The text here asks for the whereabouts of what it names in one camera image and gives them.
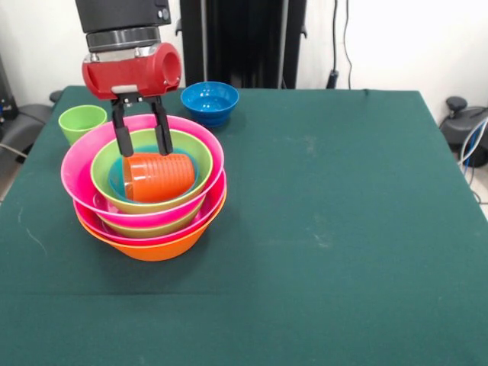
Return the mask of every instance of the plastic bowl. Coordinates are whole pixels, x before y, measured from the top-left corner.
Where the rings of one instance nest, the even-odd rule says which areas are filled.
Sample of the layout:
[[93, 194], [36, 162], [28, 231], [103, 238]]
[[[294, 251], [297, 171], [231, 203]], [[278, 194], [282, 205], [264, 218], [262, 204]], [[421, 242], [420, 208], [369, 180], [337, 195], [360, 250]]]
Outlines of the plastic bowl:
[[90, 213], [90, 216], [94, 217], [94, 220], [96, 223], [102, 223], [100, 227], [99, 225], [96, 226], [97, 229], [101, 229], [98, 233], [104, 234], [107, 233], [107, 236], [109, 236], [109, 233], [113, 233], [114, 238], [116, 237], [127, 237], [127, 238], [137, 238], [137, 239], [145, 239], [145, 238], [153, 238], [155, 236], [163, 236], [163, 235], [168, 235], [171, 233], [174, 233], [176, 231], [179, 231], [186, 226], [188, 226], [193, 220], [195, 220], [195, 217], [199, 215], [201, 212], [201, 207], [203, 203], [206, 201], [206, 199], [199, 205], [197, 206], [192, 212], [190, 212], [188, 215], [183, 216], [181, 219], [173, 221], [172, 223], [167, 223], [166, 225], [162, 226], [154, 226], [154, 227], [125, 227], [125, 226], [120, 226], [116, 225], [114, 223], [111, 223], [109, 221], [106, 221], [106, 219], [99, 217], [96, 213], [93, 211], [90, 211], [88, 208], [83, 207], [81, 204], [78, 204], [75, 202], [75, 209], [77, 207], [80, 207], [83, 210], [87, 210]]
[[[152, 114], [124, 118], [129, 131], [144, 130], [156, 126], [156, 118]], [[90, 165], [97, 152], [115, 138], [111, 124], [101, 125], [88, 132], [68, 150], [61, 165], [61, 180], [72, 199], [84, 207], [93, 210], [97, 215], [112, 223], [128, 227], [161, 226], [178, 220], [189, 214], [204, 199], [207, 192], [215, 185], [223, 171], [223, 150], [218, 139], [206, 128], [185, 120], [168, 116], [170, 128], [191, 133], [201, 140], [212, 153], [213, 168], [204, 190], [190, 201], [169, 210], [156, 213], [140, 213], [135, 215], [109, 210], [110, 205], [98, 193], [90, 176]]]
[[[151, 145], [151, 146], [143, 146], [137, 149], [134, 149], [135, 153], [159, 153], [158, 146]], [[173, 149], [173, 152], [176, 154], [185, 154], [191, 160], [191, 164], [193, 164], [193, 170], [195, 174], [195, 179], [193, 185], [188, 189], [188, 192], [194, 189], [197, 186], [198, 176], [200, 174], [200, 170], [198, 169], [197, 162], [193, 159], [187, 152], [181, 149]], [[124, 202], [132, 202], [136, 204], [136, 201], [130, 200], [126, 197], [125, 194], [125, 187], [124, 187], [124, 161], [122, 157], [117, 159], [117, 161], [111, 166], [110, 171], [108, 173], [108, 183], [110, 184], [111, 190], [115, 193], [115, 197], [118, 200]]]
[[198, 82], [181, 93], [191, 116], [206, 127], [221, 126], [239, 101], [239, 92], [222, 82]]
[[[110, 170], [112, 165], [121, 158], [117, 141], [111, 141], [101, 149], [91, 163], [91, 179], [98, 191], [110, 201], [116, 208], [127, 214], [147, 214], [168, 210], [196, 197], [204, 189], [214, 166], [210, 150], [195, 136], [178, 131], [170, 131], [173, 146], [183, 149], [196, 160], [199, 168], [197, 185], [189, 192], [169, 201], [154, 204], [124, 201], [117, 197], [110, 185]], [[138, 130], [130, 133], [130, 138], [135, 149], [148, 145], [156, 145], [154, 129]]]
[[[199, 229], [204, 225], [210, 215], [218, 208], [220, 202], [223, 199], [224, 193], [226, 191], [226, 175], [225, 171], [220, 175], [218, 182], [210, 189], [207, 196], [205, 197], [205, 201], [200, 209], [200, 211], [196, 214], [194, 219], [191, 221], [189, 226], [185, 228], [180, 228], [179, 230], [174, 230], [172, 233], [163, 233], [159, 235], [150, 236], [149, 233], [153, 231], [153, 229], [130, 229], [127, 228], [125, 231], [126, 233], [132, 235], [126, 235], [126, 233], [122, 233], [119, 230], [115, 230], [116, 232], [122, 233], [118, 235], [111, 230], [111, 228], [107, 228], [104, 225], [104, 222], [100, 220], [100, 218], [90, 211], [88, 208], [83, 207], [81, 204], [74, 203], [76, 214], [83, 219], [83, 222], [88, 226], [92, 231], [96, 232], [99, 235], [106, 237], [107, 239], [114, 240], [119, 244], [125, 244], [128, 246], [153, 246], [155, 244], [161, 244], [162, 242], [171, 242], [172, 240], [179, 239], [183, 236], [188, 235], [189, 233]], [[147, 233], [148, 236], [139, 236], [136, 237], [134, 234], [144, 234]]]
[[214, 219], [217, 217], [219, 212], [222, 210], [225, 201], [226, 192], [224, 193], [223, 199], [220, 202], [219, 207], [213, 212], [208, 221], [199, 229], [188, 234], [187, 236], [181, 237], [180, 239], [173, 240], [172, 242], [160, 243], [154, 246], [126, 246], [124, 244], [119, 244], [118, 242], [109, 240], [104, 236], [101, 236], [92, 231], [85, 224], [81, 217], [78, 217], [78, 220], [85, 228], [85, 230], [92, 234], [95, 238], [100, 239], [102, 242], [106, 242], [110, 246], [113, 246], [115, 249], [121, 251], [123, 254], [128, 255], [134, 259], [139, 259], [140, 261], [157, 262], [177, 257], [178, 255], [181, 255], [189, 250], [198, 241], [198, 239], [200, 239], [201, 235], [208, 228], [210, 223], [214, 221]]

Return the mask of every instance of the white wall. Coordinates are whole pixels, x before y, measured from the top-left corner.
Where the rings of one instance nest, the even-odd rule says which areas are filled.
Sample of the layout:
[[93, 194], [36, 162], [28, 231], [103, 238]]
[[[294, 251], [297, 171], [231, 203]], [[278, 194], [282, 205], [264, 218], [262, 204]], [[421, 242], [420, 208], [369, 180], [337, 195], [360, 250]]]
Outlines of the white wall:
[[[345, 0], [339, 0], [339, 83]], [[449, 95], [470, 104], [488, 101], [488, 2], [481, 0], [350, 0], [348, 51], [353, 88], [416, 89], [440, 119]], [[173, 24], [162, 39], [182, 53], [175, 37], [179, 1], [170, 0]], [[308, 0], [297, 86], [323, 88], [332, 67], [333, 0]], [[75, 0], [0, 0], [0, 54], [19, 104], [47, 102], [48, 94], [82, 84], [87, 53]]]
[[[338, 10], [338, 87], [348, 64], [342, 48], [345, 0]], [[308, 0], [297, 87], [322, 88], [332, 68], [333, 0]], [[488, 2], [350, 0], [346, 36], [352, 87], [420, 90], [439, 121], [451, 95], [488, 104]]]

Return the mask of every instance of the lime green cup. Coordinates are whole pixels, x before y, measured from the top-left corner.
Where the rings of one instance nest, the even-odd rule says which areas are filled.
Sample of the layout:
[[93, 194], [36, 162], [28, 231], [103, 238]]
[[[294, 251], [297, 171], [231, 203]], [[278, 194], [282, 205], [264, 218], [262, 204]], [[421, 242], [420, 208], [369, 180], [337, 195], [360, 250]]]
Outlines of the lime green cup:
[[79, 105], [59, 116], [59, 126], [72, 145], [85, 133], [107, 122], [107, 112], [96, 105]]

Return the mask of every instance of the pink bowl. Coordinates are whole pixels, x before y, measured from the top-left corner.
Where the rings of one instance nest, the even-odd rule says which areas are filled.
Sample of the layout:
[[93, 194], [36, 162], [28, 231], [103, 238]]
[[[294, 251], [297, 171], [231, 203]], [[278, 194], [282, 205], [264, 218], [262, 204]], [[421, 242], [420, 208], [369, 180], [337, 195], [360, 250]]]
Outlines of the pink bowl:
[[[144, 130], [156, 126], [156, 118], [152, 114], [144, 114], [124, 118], [129, 131]], [[106, 220], [127, 227], [162, 226], [178, 220], [192, 212], [208, 191], [215, 185], [223, 171], [223, 150], [219, 140], [206, 128], [184, 118], [168, 116], [169, 127], [184, 131], [200, 139], [212, 153], [213, 168], [204, 190], [188, 202], [155, 213], [127, 214], [103, 210], [94, 205], [94, 197], [98, 193], [90, 176], [90, 165], [97, 152], [107, 143], [115, 139], [112, 124], [102, 124], [88, 132], [66, 153], [61, 165], [61, 180], [64, 188], [72, 199], [82, 206], [94, 211]]]
[[163, 244], [164, 242], [172, 242], [193, 233], [195, 230], [200, 229], [207, 221], [210, 215], [219, 207], [220, 202], [223, 200], [227, 186], [226, 173], [222, 172], [217, 183], [209, 190], [205, 197], [204, 204], [202, 205], [197, 216], [191, 221], [190, 225], [176, 231], [174, 233], [155, 236], [154, 238], [134, 239], [121, 236], [105, 226], [103, 221], [91, 210], [83, 207], [77, 202], [73, 202], [75, 205], [75, 211], [78, 217], [82, 218], [86, 226], [95, 231], [96, 233], [113, 240], [119, 244], [125, 244], [127, 246], [154, 246], [156, 244]]

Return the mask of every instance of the blue bowl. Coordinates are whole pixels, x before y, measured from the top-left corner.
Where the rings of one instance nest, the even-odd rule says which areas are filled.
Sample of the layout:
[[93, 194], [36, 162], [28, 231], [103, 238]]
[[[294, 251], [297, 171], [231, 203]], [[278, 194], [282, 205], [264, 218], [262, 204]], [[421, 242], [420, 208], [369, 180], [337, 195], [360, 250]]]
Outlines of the blue bowl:
[[222, 126], [239, 101], [239, 92], [223, 82], [199, 82], [181, 93], [181, 102], [205, 127]]

